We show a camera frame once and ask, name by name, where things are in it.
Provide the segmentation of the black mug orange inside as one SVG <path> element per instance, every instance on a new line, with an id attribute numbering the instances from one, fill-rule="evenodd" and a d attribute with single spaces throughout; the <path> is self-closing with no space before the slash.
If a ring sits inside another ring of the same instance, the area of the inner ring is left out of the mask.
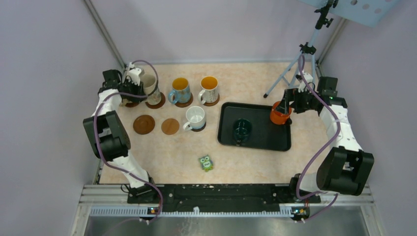
<path id="1" fill-rule="evenodd" d="M 277 101 L 274 103 L 269 118 L 274 124 L 284 125 L 289 122 L 290 115 L 292 113 L 292 108 L 289 108 L 289 112 L 287 114 L 281 113 L 276 109 L 280 103 L 281 101 Z"/>

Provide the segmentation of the tall cream patterned mug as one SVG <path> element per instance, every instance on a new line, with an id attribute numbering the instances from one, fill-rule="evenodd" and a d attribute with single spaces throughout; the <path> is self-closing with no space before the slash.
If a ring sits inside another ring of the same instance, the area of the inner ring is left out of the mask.
<path id="1" fill-rule="evenodd" d="M 157 85 L 157 79 L 150 74 L 144 74 L 141 77 L 144 85 L 144 92 L 148 96 L 147 103 L 151 106 L 157 105 L 161 102 L 162 97 Z"/>

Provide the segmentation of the black serving tray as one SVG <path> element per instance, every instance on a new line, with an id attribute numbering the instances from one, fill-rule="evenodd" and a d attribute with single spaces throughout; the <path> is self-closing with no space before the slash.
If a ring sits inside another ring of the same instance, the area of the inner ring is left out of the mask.
<path id="1" fill-rule="evenodd" d="M 292 146 L 291 124 L 274 124 L 269 116 L 272 106 L 226 102 L 221 106 L 217 140 L 226 146 L 288 151 Z M 244 119 L 252 128 L 247 137 L 236 136 L 238 120 Z"/>

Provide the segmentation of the dark green mug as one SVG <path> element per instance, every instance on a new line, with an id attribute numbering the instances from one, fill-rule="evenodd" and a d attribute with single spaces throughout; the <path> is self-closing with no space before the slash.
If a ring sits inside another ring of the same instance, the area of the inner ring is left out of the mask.
<path id="1" fill-rule="evenodd" d="M 240 118 L 233 124 L 233 138 L 237 145 L 246 143 L 252 133 L 252 124 L 249 120 Z"/>

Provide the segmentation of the blue mug yellow inside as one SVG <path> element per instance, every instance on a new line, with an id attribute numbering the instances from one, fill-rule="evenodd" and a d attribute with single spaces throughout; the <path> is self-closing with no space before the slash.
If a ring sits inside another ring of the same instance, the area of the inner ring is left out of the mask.
<path id="1" fill-rule="evenodd" d="M 172 90 L 168 94 L 168 100 L 171 104 L 185 104 L 191 99 L 191 90 L 186 78 L 176 78 L 172 82 Z"/>

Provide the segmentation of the plain white mug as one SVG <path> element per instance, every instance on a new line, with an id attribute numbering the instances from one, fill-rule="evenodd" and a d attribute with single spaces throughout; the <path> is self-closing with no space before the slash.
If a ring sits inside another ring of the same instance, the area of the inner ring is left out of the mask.
<path id="1" fill-rule="evenodd" d="M 200 106 L 192 106 L 188 108 L 185 117 L 187 120 L 183 125 L 183 129 L 185 131 L 201 128 L 206 123 L 206 113 Z"/>

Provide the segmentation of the white mug yellow inside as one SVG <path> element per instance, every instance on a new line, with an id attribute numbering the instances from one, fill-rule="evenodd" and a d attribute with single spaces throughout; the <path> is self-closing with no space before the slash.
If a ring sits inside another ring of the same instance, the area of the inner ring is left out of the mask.
<path id="1" fill-rule="evenodd" d="M 201 104 L 214 102 L 219 96 L 218 80 L 213 76 L 206 76 L 201 80 L 201 91 L 198 99 Z"/>

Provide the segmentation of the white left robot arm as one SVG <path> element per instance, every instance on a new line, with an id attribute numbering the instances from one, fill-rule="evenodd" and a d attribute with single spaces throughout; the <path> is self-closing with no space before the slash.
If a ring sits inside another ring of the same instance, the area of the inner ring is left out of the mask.
<path id="1" fill-rule="evenodd" d="M 125 65 L 124 72 L 116 69 L 103 72 L 97 107 L 90 118 L 83 120 L 83 127 L 95 156 L 126 177 L 128 194 L 152 203 L 158 191 L 152 186 L 148 172 L 134 158 L 130 138 L 117 113 L 120 106 L 138 105 L 148 98 L 141 81 L 144 70 L 135 63 Z"/>

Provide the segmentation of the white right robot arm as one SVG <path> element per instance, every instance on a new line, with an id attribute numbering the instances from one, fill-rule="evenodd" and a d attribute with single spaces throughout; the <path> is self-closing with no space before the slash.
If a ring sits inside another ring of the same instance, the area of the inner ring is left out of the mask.
<path id="1" fill-rule="evenodd" d="M 317 111 L 326 128 L 328 141 L 296 177 L 297 183 L 288 189 L 295 203 L 315 194 L 337 192 L 358 196 L 368 180 L 374 157 L 358 144 L 348 120 L 345 98 L 337 96 L 337 78 L 320 77 L 312 88 L 313 77 L 302 72 L 296 75 L 298 88 L 286 89 L 277 112 L 303 113 Z"/>

